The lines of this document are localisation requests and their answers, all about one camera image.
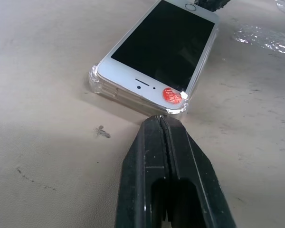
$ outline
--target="black screen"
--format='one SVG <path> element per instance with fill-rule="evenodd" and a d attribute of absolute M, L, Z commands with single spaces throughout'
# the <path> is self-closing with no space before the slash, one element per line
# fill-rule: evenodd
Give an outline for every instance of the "black screen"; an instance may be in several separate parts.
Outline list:
<path fill-rule="evenodd" d="M 161 1 L 111 58 L 185 91 L 214 23 Z"/>

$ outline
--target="round red sticker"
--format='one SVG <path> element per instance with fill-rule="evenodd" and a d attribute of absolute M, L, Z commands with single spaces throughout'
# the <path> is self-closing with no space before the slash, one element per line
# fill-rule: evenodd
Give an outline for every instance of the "round red sticker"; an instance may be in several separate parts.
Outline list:
<path fill-rule="evenodd" d="M 165 98 L 166 101 L 178 104 L 181 102 L 181 95 L 173 90 L 172 88 L 165 88 L 162 92 L 163 98 Z"/>

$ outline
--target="beige table surface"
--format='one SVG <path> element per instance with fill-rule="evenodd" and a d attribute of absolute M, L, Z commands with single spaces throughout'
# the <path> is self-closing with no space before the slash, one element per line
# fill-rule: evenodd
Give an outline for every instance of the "beige table surface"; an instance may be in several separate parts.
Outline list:
<path fill-rule="evenodd" d="M 146 116 L 90 93 L 87 73 L 152 3 L 0 0 L 0 228 L 114 226 L 121 164 Z M 238 227 L 285 228 L 285 54 L 232 39 L 239 24 L 285 32 L 285 14 L 274 0 L 217 14 L 183 123 Z"/>

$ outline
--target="white smartphone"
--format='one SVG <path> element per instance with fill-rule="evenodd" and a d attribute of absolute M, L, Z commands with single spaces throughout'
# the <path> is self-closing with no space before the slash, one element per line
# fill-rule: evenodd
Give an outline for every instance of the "white smartphone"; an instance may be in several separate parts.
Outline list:
<path fill-rule="evenodd" d="M 159 0 L 98 64 L 100 77 L 168 109 L 182 107 L 209 53 L 218 16 L 187 0 Z M 177 99 L 169 99 L 165 93 Z"/>

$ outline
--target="black clamp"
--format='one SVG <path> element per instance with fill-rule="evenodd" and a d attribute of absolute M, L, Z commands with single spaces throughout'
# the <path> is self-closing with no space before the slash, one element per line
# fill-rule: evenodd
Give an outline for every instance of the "black clamp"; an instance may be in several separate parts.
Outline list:
<path fill-rule="evenodd" d="M 115 228 L 235 228 L 211 162 L 180 121 L 145 120 L 123 161 Z"/>

